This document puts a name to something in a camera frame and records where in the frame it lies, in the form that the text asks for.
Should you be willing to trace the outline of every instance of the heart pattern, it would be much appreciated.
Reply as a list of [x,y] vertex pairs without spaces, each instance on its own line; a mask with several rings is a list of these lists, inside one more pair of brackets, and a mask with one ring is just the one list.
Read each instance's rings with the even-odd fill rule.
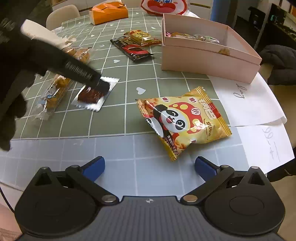
[[136,90],[138,91],[138,95],[141,95],[143,93],[145,93],[145,89],[142,89],[141,87],[137,87]]

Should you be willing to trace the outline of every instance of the table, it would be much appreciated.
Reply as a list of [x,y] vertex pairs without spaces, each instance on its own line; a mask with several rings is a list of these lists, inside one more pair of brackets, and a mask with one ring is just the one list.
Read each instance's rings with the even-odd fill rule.
[[[204,145],[191,145],[176,162],[170,162],[163,144],[141,116],[135,99],[180,96],[203,86],[226,122],[225,110],[208,76],[186,72],[162,71],[161,46],[150,47],[153,58],[131,62],[110,39],[131,29],[141,29],[161,37],[161,18],[130,9],[129,18],[101,25],[89,24],[88,16],[62,24],[59,36],[75,35],[73,45],[92,47],[90,65],[103,76],[120,78],[99,112],[71,105],[82,84],[74,83],[48,121],[34,119],[32,110],[54,73],[37,77],[24,90],[28,102],[26,115],[17,120],[12,149],[0,151],[0,181],[24,190],[42,166],[53,171],[83,165],[96,156],[106,160],[105,172],[96,180],[119,198],[123,195],[159,196],[185,193],[204,181],[195,173],[193,163],[203,156],[216,165],[228,164],[247,170],[248,160],[238,127],[232,135]],[[146,91],[139,95],[136,88]]]

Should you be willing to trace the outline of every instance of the panda eye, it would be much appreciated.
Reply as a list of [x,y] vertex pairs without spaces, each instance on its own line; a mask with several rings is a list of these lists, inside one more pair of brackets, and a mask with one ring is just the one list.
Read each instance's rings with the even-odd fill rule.
[[185,127],[185,122],[183,120],[177,120],[176,122],[176,129],[182,130]]
[[173,110],[166,110],[166,112],[171,115],[171,116],[178,116],[178,113],[176,111]]

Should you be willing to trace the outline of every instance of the silver wrapper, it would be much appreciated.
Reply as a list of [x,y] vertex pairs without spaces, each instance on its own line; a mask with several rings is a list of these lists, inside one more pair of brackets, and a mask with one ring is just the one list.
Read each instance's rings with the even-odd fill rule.
[[107,99],[108,95],[110,94],[111,90],[115,87],[115,85],[119,81],[118,78],[110,78],[110,77],[103,77],[103,76],[101,77],[101,80],[109,82],[110,83],[110,89],[109,89],[108,93],[106,95],[104,95],[103,97],[101,97],[96,104],[94,104],[94,103],[85,103],[85,102],[82,102],[82,101],[78,101],[78,95],[84,89],[85,86],[83,86],[81,88],[81,90],[75,96],[75,98],[74,98],[74,100],[72,101],[71,104],[75,105],[75,106],[77,106],[79,108],[85,108],[85,109],[88,109],[88,110],[94,110],[94,111],[98,112],[101,109],[105,99]]

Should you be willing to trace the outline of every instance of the snack package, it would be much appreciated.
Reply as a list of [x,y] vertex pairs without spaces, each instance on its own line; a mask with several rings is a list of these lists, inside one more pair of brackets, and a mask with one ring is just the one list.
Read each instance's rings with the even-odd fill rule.
[[104,1],[89,10],[89,19],[93,25],[128,18],[128,9],[120,0]]
[[111,39],[110,41],[132,61],[153,55],[147,50],[144,50],[140,45],[135,44],[128,37],[119,37],[116,39]]
[[[89,61],[90,50],[91,48],[82,47],[67,47],[63,49],[64,52],[84,63]],[[37,113],[35,118],[48,120],[68,91],[71,83],[71,79],[56,74],[44,93],[39,98],[37,105],[33,110],[33,113]]]
[[91,89],[88,86],[84,86],[78,92],[74,100],[72,101],[72,105],[75,105],[79,108],[86,108],[88,110],[99,111],[110,94],[111,90],[115,87],[117,82],[119,81],[118,78],[110,78],[110,77],[101,77],[101,80],[110,83],[109,91],[106,95]]
[[124,35],[130,37],[132,41],[141,46],[161,44],[161,40],[153,38],[149,33],[145,33],[142,30],[132,30],[130,32],[126,32]]
[[183,15],[190,12],[189,0],[175,0],[175,1],[156,1],[156,0],[142,0],[141,8],[147,13],[153,15],[163,15],[164,13]]
[[202,87],[181,97],[138,99],[136,102],[173,161],[191,143],[208,143],[231,135]]
[[215,43],[218,44],[220,43],[219,40],[212,38],[210,36],[202,36],[200,34],[182,34],[182,33],[165,33],[167,37],[177,37],[177,38],[183,38],[183,39],[195,39],[199,41],[204,41],[204,42],[209,42],[209,43]]

